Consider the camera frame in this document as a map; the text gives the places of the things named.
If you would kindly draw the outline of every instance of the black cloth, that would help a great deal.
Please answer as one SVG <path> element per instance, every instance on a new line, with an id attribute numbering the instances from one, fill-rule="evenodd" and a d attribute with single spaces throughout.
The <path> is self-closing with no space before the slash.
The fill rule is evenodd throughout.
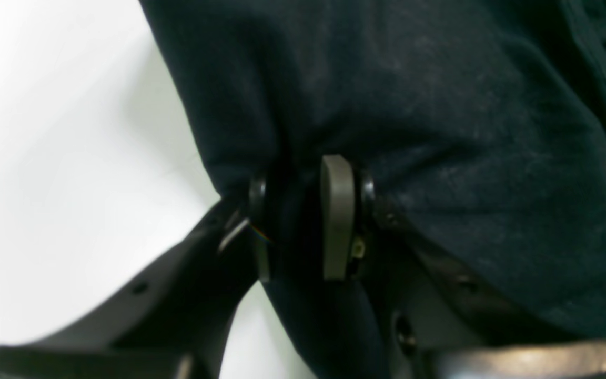
<path id="1" fill-rule="evenodd" d="M 141 3 L 216 190 L 279 166 L 289 279 L 267 291 L 320 378 L 385 376 L 343 322 L 361 291 L 305 279 L 323 154 L 537 317 L 606 338 L 606 1 Z"/>

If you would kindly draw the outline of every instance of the white wall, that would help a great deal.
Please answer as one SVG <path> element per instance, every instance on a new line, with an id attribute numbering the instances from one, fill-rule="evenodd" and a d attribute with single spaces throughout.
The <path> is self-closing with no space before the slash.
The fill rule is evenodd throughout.
<path id="1" fill-rule="evenodd" d="M 0 0 L 0 343 L 84 315 L 216 199 L 136 0 Z M 260 286 L 221 377 L 313 378 Z"/>

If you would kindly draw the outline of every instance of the gray plastic part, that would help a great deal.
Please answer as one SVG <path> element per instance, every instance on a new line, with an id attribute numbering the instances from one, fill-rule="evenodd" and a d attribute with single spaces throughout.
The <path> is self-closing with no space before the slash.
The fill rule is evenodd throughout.
<path id="1" fill-rule="evenodd" d="M 320 191 L 324 279 L 343 281 L 354 231 L 356 200 L 352 166 L 342 156 L 322 158 Z"/>

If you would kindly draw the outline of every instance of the black bracket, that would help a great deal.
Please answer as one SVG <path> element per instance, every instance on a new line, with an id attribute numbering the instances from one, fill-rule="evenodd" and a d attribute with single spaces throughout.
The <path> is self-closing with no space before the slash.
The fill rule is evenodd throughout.
<path id="1" fill-rule="evenodd" d="M 342 156 L 322 160 L 324 278 L 368 295 L 394 377 L 606 379 L 606 341 L 535 319 L 419 235 Z M 217 379 L 240 300 L 272 280 L 266 176 L 81 320 L 0 346 L 0 379 Z"/>

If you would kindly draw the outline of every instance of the black plastic arm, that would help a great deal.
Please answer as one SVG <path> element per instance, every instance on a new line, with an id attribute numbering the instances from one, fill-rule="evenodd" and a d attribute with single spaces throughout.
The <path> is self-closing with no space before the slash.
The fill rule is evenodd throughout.
<path id="1" fill-rule="evenodd" d="M 36 343 L 0 347 L 0 379 L 219 377 L 233 315 L 257 280 L 244 248 L 245 205 L 242 198 L 219 202 L 182 242 L 75 324 Z"/>

